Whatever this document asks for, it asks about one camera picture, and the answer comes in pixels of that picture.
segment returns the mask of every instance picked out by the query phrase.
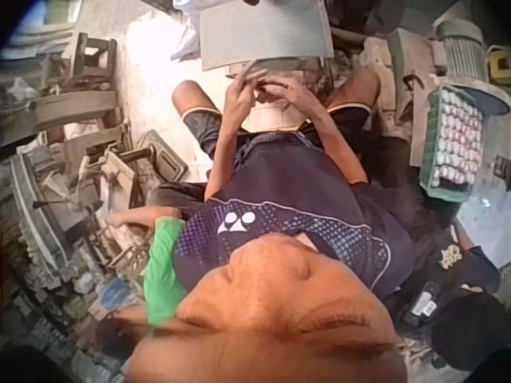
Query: metal sheet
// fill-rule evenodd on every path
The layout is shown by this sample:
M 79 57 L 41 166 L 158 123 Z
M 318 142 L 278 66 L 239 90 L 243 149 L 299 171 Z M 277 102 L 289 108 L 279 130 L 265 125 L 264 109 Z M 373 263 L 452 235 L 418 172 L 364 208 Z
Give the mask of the metal sheet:
M 200 14 L 202 69 L 276 57 L 333 57 L 323 2 L 229 2 Z

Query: green sleeve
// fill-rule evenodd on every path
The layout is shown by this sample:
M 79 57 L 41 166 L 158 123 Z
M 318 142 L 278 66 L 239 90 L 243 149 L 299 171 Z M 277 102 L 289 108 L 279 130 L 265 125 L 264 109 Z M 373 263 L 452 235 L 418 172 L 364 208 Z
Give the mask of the green sleeve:
M 144 296 L 149 325 L 169 319 L 186 291 L 176 278 L 172 252 L 184 221 L 173 217 L 159 218 L 149 250 L 149 263 L 144 278 Z

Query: tray of spools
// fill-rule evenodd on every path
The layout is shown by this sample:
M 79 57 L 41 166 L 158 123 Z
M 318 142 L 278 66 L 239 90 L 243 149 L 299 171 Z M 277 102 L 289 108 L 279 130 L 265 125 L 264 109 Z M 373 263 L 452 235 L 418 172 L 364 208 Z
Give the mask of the tray of spools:
M 430 93 L 429 103 L 420 184 L 430 197 L 465 202 L 482 163 L 485 115 L 473 97 L 449 85 Z

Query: leg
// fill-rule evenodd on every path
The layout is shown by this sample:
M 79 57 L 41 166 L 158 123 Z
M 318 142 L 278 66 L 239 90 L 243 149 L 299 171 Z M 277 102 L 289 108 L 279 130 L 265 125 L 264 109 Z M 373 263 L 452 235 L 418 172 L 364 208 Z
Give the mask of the leg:
M 189 220 L 204 204 L 206 184 L 167 182 L 157 186 L 147 204 L 149 206 L 172 206 L 181 211 L 183 219 Z
M 378 74 L 370 69 L 358 69 L 325 102 L 328 112 L 355 152 L 359 152 L 362 146 L 359 142 L 362 127 L 378 99 L 380 87 Z M 314 125 L 305 122 L 299 131 L 313 144 L 322 147 Z
M 195 81 L 181 82 L 172 94 L 172 103 L 199 146 L 211 159 L 215 154 L 218 132 L 222 124 L 222 113 L 213 104 L 206 92 Z M 240 129 L 238 148 L 252 137 Z

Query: hair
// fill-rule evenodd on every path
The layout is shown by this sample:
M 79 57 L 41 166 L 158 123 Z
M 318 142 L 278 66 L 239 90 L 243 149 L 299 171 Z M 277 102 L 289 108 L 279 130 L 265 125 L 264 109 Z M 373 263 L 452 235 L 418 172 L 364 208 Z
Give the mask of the hair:
M 112 316 L 97 324 L 96 343 L 102 353 L 120 360 L 128 359 L 137 345 L 136 340 L 125 332 L 123 321 Z
M 155 335 L 135 350 L 128 383 L 407 382 L 404 361 L 394 345 L 322 345 L 314 338 L 286 340 L 246 330 L 177 340 Z
M 487 293 L 451 301 L 433 324 L 431 345 L 455 369 L 472 371 L 511 341 L 509 315 Z

